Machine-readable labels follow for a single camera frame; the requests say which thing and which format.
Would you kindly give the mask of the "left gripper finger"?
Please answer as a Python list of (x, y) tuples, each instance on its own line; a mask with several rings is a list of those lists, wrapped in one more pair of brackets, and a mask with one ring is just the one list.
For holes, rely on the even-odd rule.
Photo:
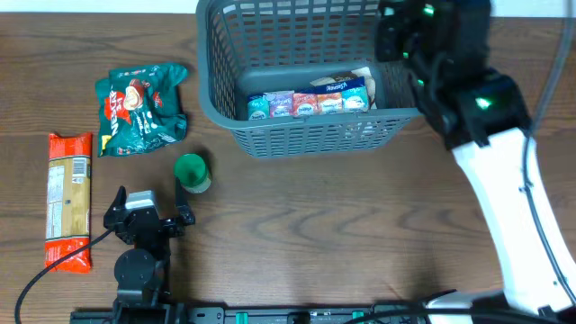
[(180, 179), (175, 177), (175, 207), (182, 217), (191, 217), (192, 212), (185, 196), (185, 190), (181, 186)]
[(125, 202), (127, 199), (126, 189), (123, 185), (121, 185), (118, 189), (118, 192), (112, 202), (112, 211), (118, 212), (124, 209)]

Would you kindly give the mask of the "green lidded jar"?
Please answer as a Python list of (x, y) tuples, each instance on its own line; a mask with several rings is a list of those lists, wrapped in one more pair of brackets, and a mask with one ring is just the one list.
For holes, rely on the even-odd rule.
[(212, 184), (208, 164), (197, 154), (182, 155), (174, 166), (174, 174), (181, 186), (191, 194), (201, 194)]

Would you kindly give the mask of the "green coffee mix bag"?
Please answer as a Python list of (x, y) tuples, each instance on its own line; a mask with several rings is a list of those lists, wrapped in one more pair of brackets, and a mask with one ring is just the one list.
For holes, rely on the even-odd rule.
[(188, 70), (176, 63), (113, 69), (95, 82), (98, 155), (146, 154), (185, 138), (187, 117), (178, 86)]

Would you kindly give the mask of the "white brown snack bag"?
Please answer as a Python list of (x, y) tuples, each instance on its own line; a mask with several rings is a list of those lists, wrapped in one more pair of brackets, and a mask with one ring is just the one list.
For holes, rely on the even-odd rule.
[(369, 67), (361, 67), (358, 69), (350, 70), (350, 71), (341, 71), (337, 73), (333, 73), (329, 76), (324, 76), (318, 78), (316, 80), (310, 81), (312, 86), (324, 86), (327, 84), (332, 84), (336, 82), (343, 82), (347, 80), (352, 80), (355, 78), (363, 77), (364, 78), (364, 85), (366, 87), (366, 91), (369, 98), (369, 108), (371, 110), (375, 110), (377, 108), (375, 102), (375, 93), (376, 93), (376, 83), (371, 74)]

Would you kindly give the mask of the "tissue multipack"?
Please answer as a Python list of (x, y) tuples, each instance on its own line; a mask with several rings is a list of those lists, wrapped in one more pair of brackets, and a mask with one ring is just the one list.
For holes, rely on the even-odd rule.
[(340, 113), (365, 113), (369, 98), (363, 77), (300, 91), (252, 94), (247, 98), (247, 120), (307, 117)]

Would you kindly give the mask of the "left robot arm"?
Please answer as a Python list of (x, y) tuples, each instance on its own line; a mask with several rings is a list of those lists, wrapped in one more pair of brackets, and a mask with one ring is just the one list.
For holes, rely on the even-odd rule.
[(162, 219), (152, 191), (126, 193), (119, 188), (103, 216), (104, 227), (130, 246), (117, 259), (114, 276), (117, 298), (112, 323), (186, 323), (187, 308), (169, 291), (169, 241), (182, 237), (195, 224), (180, 180), (175, 180), (177, 215)]

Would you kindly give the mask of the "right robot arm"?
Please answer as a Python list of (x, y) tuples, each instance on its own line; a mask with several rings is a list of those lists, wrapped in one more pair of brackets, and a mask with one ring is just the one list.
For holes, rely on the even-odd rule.
[(501, 306), (491, 293), (449, 292), (416, 316), (431, 323), (574, 322), (575, 262), (545, 190), (535, 139), (570, 53), (573, 18), (564, 21), (553, 69), (530, 114), (517, 83), (489, 65), (490, 2), (382, 1), (378, 12), (375, 56), (408, 69), (418, 110), (478, 199), (503, 278)]

